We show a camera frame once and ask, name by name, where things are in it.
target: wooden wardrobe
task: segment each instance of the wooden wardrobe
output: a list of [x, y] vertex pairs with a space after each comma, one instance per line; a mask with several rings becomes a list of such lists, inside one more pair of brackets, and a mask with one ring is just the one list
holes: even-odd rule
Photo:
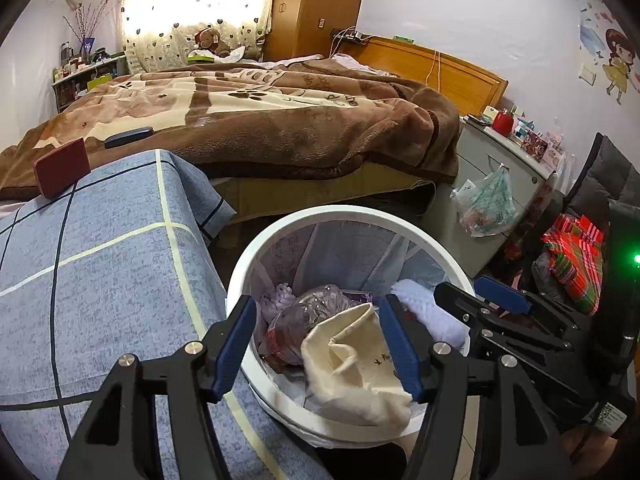
[[266, 38], [264, 59], [276, 61], [311, 54], [328, 56], [332, 29], [355, 26], [360, 1], [273, 0], [272, 27]]

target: brown blanket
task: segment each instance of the brown blanket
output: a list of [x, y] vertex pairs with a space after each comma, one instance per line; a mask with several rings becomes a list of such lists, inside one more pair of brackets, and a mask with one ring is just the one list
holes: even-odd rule
[[[107, 137], [142, 126], [156, 133], [104, 149]], [[163, 148], [210, 177], [328, 179], [370, 160], [452, 182], [459, 134], [455, 105], [415, 81], [332, 60], [195, 65], [119, 77], [29, 130], [0, 154], [0, 199], [38, 195], [33, 161], [80, 137], [92, 168]]]

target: cartoon girl wall sticker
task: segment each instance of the cartoon girl wall sticker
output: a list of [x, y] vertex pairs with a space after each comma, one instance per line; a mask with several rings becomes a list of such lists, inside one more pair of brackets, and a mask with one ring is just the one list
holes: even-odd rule
[[611, 85], [607, 88], [607, 94], [611, 95], [614, 87], [618, 88], [618, 98], [616, 101], [618, 104], [622, 104], [620, 98], [623, 93], [626, 93], [626, 81], [629, 79], [629, 74], [631, 73], [631, 67], [636, 57], [636, 50], [624, 34], [613, 28], [607, 31], [606, 40], [611, 50], [609, 64], [602, 66], [604, 73], [611, 81]]

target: metal screw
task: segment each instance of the metal screw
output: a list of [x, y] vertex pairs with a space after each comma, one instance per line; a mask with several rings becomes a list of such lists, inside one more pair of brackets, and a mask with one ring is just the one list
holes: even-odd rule
[[507, 368], [513, 368], [516, 364], [518, 364], [518, 360], [512, 355], [503, 355], [500, 358], [500, 362]]
[[438, 355], [447, 355], [451, 352], [451, 347], [447, 343], [437, 342], [433, 345], [433, 351]]
[[135, 360], [136, 360], [135, 355], [124, 354], [118, 357], [118, 364], [120, 366], [131, 366]]
[[191, 341], [184, 346], [184, 351], [187, 352], [187, 354], [196, 355], [202, 352], [203, 348], [204, 346], [202, 346], [200, 341]]

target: white bucket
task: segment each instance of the white bucket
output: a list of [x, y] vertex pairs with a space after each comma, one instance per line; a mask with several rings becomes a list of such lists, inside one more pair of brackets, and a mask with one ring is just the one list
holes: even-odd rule
[[[412, 249], [414, 253], [420, 250], [427, 253], [444, 271], [446, 279], [453, 285], [471, 295], [474, 294], [471, 282], [469, 282], [458, 263], [436, 240], [421, 229], [396, 216], [375, 209], [349, 205], [327, 205], [305, 209], [281, 218], [251, 241], [240, 256], [231, 276], [226, 300], [227, 314], [233, 309], [242, 294], [250, 294], [254, 298], [260, 296], [261, 291], [252, 290], [252, 281], [255, 283], [252, 278], [254, 277], [254, 272], [264, 274], [263, 265], [258, 265], [258, 263], [270, 251], [272, 246], [303, 228], [321, 224], [322, 222], [335, 221], [362, 222], [399, 235], [399, 237], [408, 240], [407, 244], [410, 242], [416, 246]], [[340, 283], [336, 284], [342, 288], [353, 288], [344, 287]], [[306, 284], [306, 286], [309, 285], [318, 286], [324, 285], [324, 283]], [[304, 290], [296, 290], [294, 287], [295, 294], [301, 294], [302, 292]], [[407, 427], [401, 431], [397, 428], [383, 426], [347, 424], [318, 415], [295, 402], [278, 387], [276, 382], [281, 382], [282, 376], [278, 376], [260, 359], [253, 341], [242, 359], [242, 371], [247, 377], [260, 405], [270, 415], [277, 418], [291, 431], [313, 446], [377, 446], [411, 435], [417, 432], [422, 424], [424, 411], [415, 413]]]

